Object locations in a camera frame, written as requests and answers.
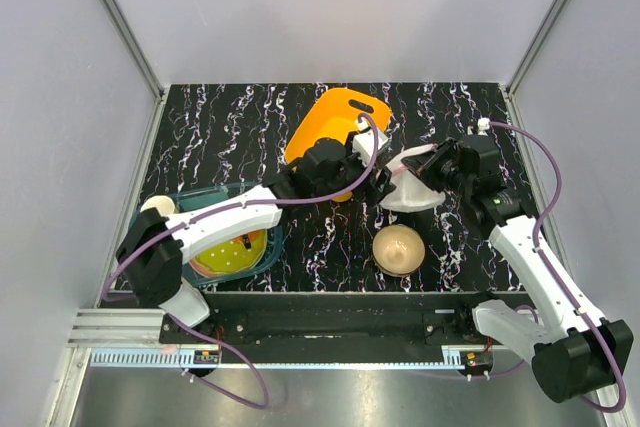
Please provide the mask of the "white mesh laundry bag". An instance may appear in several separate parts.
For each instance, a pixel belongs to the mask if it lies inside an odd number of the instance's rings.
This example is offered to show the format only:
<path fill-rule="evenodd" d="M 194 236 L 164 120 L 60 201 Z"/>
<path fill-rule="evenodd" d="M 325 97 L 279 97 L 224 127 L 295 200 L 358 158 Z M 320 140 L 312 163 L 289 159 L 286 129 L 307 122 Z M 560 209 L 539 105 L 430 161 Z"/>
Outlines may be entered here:
<path fill-rule="evenodd" d="M 405 157 L 430 153 L 435 149 L 435 144 L 408 148 L 386 164 L 386 168 L 391 171 L 390 184 L 393 191 L 384 195 L 379 202 L 382 208 L 399 213 L 413 213 L 434 209 L 445 201 L 444 193 L 426 187 L 402 163 Z"/>

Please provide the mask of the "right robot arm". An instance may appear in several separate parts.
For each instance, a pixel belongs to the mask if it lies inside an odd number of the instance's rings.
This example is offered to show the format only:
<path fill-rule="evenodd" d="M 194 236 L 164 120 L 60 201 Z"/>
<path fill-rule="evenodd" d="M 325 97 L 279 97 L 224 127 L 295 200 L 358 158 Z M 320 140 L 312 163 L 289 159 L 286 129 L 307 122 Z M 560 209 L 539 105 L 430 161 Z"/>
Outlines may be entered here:
<path fill-rule="evenodd" d="M 617 385 L 619 400 L 611 408 L 617 412 L 626 401 L 622 374 L 633 333 L 625 321 L 608 320 L 545 251 L 534 212 L 504 183 L 500 160 L 486 135 L 448 139 L 402 160 L 431 191 L 459 196 L 467 219 L 515 271 L 540 317 L 531 321 L 489 296 L 454 318 L 455 334 L 466 343 L 485 336 L 509 348 L 556 403 Z"/>

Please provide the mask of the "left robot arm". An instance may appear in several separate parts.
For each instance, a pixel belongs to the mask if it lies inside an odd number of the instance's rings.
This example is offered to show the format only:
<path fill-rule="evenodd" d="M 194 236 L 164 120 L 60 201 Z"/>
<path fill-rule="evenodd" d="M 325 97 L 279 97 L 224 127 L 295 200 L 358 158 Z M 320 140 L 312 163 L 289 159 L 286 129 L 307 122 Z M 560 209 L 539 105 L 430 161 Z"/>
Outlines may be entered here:
<path fill-rule="evenodd" d="M 124 275 L 137 304 L 159 308 L 196 343 L 215 333 L 216 319 L 182 269 L 206 250 L 253 231 L 278 226 L 288 207 L 315 204 L 365 184 L 387 143 L 372 131 L 346 143 L 323 138 L 278 173 L 241 195 L 207 208 L 164 215 L 138 214 L 122 241 L 116 276 Z"/>

